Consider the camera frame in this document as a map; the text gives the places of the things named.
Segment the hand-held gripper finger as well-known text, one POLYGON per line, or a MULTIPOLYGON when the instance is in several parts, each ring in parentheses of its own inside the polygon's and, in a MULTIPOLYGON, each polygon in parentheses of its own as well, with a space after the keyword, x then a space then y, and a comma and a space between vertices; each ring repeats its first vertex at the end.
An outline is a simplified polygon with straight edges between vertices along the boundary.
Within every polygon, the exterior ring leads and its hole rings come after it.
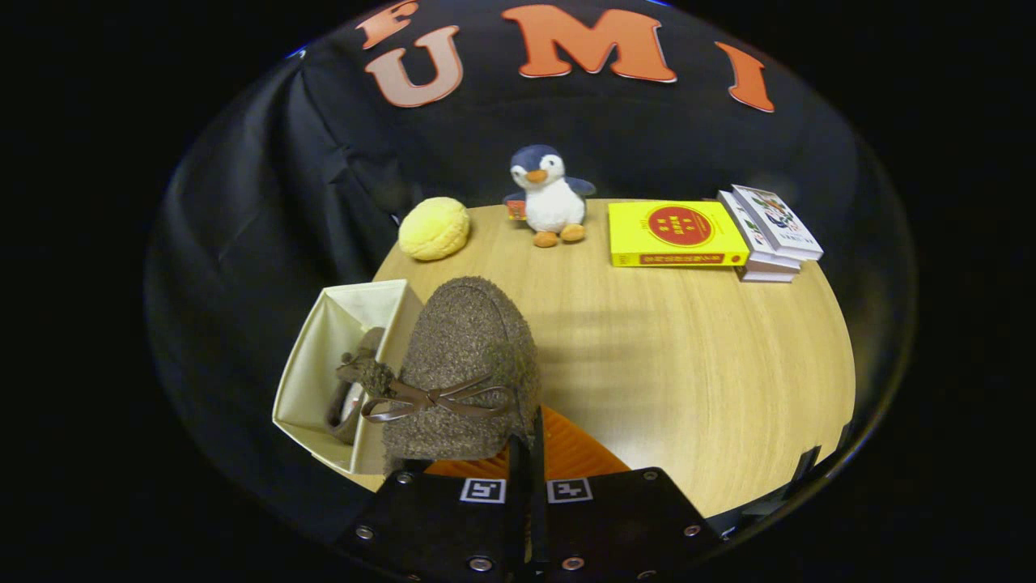
POLYGON ((533 450, 533 582, 674 582, 720 551, 663 469, 548 480, 545 445, 533 450))
POLYGON ((518 582, 525 570, 528 450, 505 479, 432 474, 403 462, 336 541, 393 582, 518 582))

